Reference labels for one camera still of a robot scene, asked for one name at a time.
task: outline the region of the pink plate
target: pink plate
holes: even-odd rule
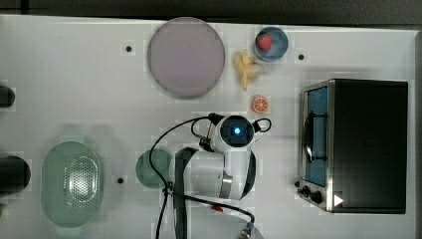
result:
[[[177,98],[197,98],[210,91],[225,62],[223,42],[207,23],[175,18],[151,38],[148,66],[155,80]]]

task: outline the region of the oven door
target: oven door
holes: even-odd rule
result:
[[[326,186],[328,88],[305,92],[303,128],[303,179]]]

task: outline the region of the black bottle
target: black bottle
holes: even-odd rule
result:
[[[0,197],[24,189],[31,178],[28,163],[17,156],[0,158]]]
[[[10,88],[0,87],[0,108],[10,108],[15,103],[15,93]]]

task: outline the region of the oven knob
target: oven knob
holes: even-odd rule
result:
[[[302,189],[298,189],[298,193],[300,193],[301,195],[303,195],[304,197],[309,197],[310,196],[310,189],[307,186],[304,186]]]
[[[319,192],[319,191],[312,192],[312,193],[310,194],[310,197],[311,197],[311,200],[312,200],[314,203],[316,203],[316,204],[320,204],[320,203],[322,203],[322,195],[320,194],[320,192]]]

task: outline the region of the toaster oven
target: toaster oven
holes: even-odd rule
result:
[[[304,88],[302,199],[333,213],[405,213],[407,88],[347,79]]]

